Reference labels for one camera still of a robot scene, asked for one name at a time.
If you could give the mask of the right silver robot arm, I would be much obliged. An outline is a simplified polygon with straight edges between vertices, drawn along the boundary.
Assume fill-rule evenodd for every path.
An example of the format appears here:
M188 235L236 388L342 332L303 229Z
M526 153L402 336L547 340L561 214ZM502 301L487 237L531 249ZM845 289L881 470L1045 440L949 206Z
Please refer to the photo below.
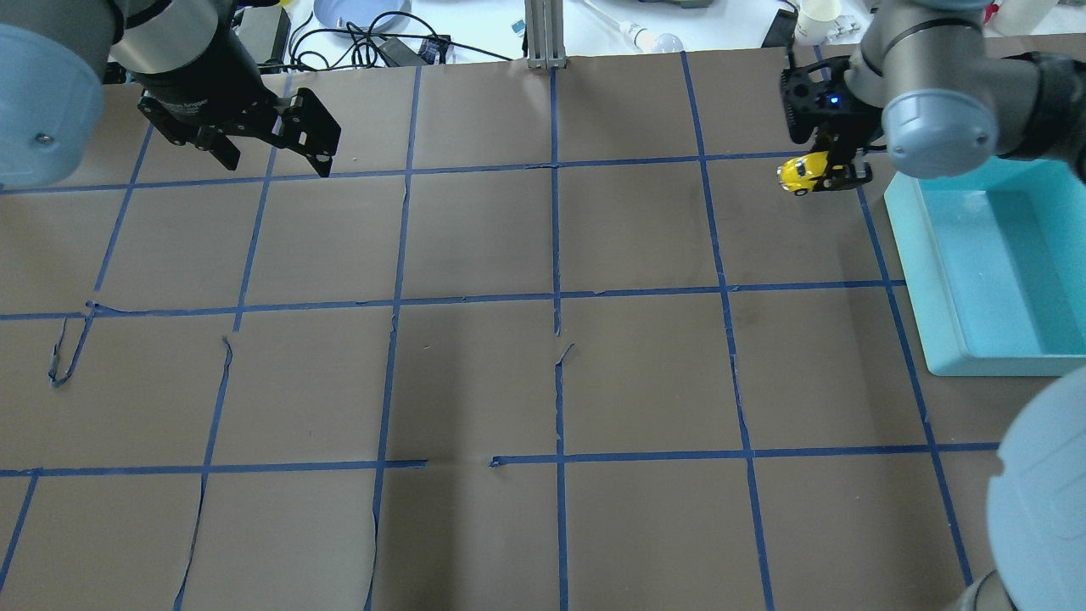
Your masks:
M985 517L994 569L954 610L1083 608L1083 62L989 58L982 1L884 1L845 58L788 58L793 193L872 181L929 372L1051 378L999 443Z

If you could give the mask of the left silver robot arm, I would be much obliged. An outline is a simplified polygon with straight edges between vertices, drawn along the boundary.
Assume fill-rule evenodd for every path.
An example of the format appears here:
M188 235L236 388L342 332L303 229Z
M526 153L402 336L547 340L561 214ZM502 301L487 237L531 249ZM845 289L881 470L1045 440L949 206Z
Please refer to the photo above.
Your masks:
M3 186L58 184L77 170L104 112L109 62L143 87L138 109L171 144L233 171L233 139L251 138L329 177L340 124L310 88L272 92L232 11L232 1L4 1Z

